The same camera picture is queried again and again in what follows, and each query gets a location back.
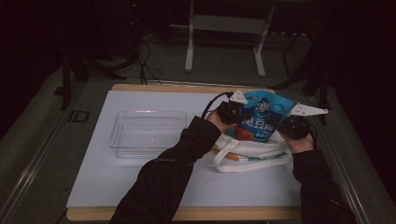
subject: blue snack bag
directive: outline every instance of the blue snack bag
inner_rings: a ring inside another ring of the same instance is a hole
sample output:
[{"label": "blue snack bag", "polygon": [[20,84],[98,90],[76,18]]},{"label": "blue snack bag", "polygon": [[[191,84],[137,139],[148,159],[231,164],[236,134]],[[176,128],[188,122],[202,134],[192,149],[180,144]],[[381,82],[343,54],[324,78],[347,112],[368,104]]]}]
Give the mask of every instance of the blue snack bag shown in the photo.
[{"label": "blue snack bag", "polygon": [[275,127],[265,122],[265,118],[282,121],[292,110],[294,102],[269,91],[250,91],[244,94],[247,104],[240,114],[253,117],[238,123],[229,133],[238,140],[267,143]]}]

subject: transparent plastic tray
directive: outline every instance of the transparent plastic tray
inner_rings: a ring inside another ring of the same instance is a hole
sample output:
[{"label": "transparent plastic tray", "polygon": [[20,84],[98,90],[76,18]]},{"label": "transparent plastic tray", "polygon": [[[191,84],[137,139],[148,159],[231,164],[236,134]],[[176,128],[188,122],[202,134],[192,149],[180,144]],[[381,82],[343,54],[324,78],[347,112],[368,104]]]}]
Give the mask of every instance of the transparent plastic tray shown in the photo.
[{"label": "transparent plastic tray", "polygon": [[180,111],[121,111],[108,146],[119,158],[155,158],[178,142],[186,122]]}]

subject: black sleeve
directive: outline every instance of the black sleeve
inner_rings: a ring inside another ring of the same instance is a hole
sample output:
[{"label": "black sleeve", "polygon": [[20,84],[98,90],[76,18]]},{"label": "black sleeve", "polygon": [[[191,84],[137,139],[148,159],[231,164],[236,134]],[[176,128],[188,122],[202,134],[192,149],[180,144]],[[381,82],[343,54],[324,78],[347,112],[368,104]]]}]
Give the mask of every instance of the black sleeve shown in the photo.
[{"label": "black sleeve", "polygon": [[301,186],[301,213],[304,224],[356,223],[342,198],[338,185],[320,150],[293,154],[294,177]]},{"label": "black sleeve", "polygon": [[210,121],[195,117],[174,147],[142,167],[110,223],[170,223],[189,183],[192,165],[210,151],[220,135]]}]

